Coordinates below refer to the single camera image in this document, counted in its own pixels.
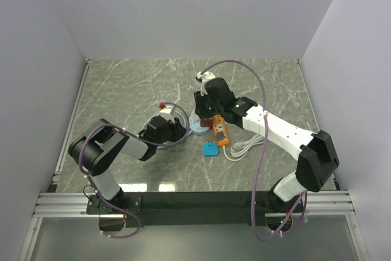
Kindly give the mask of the round light blue power strip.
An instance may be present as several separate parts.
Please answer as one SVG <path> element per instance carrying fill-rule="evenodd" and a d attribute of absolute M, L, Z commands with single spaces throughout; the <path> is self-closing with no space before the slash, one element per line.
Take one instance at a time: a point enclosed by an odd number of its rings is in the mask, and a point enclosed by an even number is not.
<path fill-rule="evenodd" d="M 210 131 L 210 127 L 202 127 L 199 120 L 196 120 L 191 114 L 189 116 L 189 129 L 191 134 L 202 136 Z"/>

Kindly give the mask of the red cube socket adapter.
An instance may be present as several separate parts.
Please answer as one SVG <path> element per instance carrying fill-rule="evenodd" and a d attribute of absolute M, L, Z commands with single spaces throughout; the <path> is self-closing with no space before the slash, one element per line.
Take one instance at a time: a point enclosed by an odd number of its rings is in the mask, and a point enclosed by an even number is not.
<path fill-rule="evenodd" d="M 200 120 L 200 126 L 201 127 L 205 127 L 205 128 L 212 128 L 213 127 L 213 121 L 214 121 L 213 117 L 210 117 L 210 118 L 207 118 L 207 119 L 201 119 Z"/>

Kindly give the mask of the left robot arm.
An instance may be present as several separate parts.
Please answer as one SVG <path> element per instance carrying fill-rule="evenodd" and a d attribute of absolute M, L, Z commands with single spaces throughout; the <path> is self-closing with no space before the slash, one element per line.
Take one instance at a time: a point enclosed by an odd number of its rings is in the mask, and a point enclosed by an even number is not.
<path fill-rule="evenodd" d="M 158 147 L 183 141 L 187 133 L 188 129 L 178 118 L 165 118 L 161 114 L 152 117 L 137 135 L 129 135 L 101 119 L 70 144 L 68 154 L 101 195 L 101 207 L 108 213 L 115 213 L 126 208 L 123 190 L 110 170 L 117 155 L 123 152 L 147 161 Z"/>

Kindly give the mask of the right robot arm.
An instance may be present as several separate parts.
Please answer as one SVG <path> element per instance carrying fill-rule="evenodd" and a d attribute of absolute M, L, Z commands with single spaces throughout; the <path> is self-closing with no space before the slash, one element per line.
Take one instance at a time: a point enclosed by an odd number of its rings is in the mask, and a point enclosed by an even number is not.
<path fill-rule="evenodd" d="M 227 123 L 267 135 L 297 161 L 296 170 L 280 179 L 262 199 L 260 207 L 281 212 L 303 192 L 317 193 L 338 168 L 340 162 L 330 134 L 296 127 L 263 110 L 247 97 L 236 98 L 225 79 L 212 73 L 198 74 L 201 90 L 194 93 L 195 114 L 200 119 L 220 115 Z"/>

